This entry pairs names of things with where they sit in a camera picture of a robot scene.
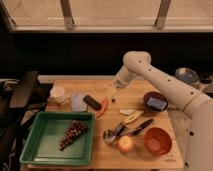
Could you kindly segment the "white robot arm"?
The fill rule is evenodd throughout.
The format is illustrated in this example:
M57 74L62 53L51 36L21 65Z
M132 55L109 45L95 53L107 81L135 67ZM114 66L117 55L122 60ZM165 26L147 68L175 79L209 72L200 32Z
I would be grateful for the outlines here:
M111 99L137 76L156 87L169 102L191 118L184 171L213 171L213 98L151 65L144 51L130 51L109 86Z

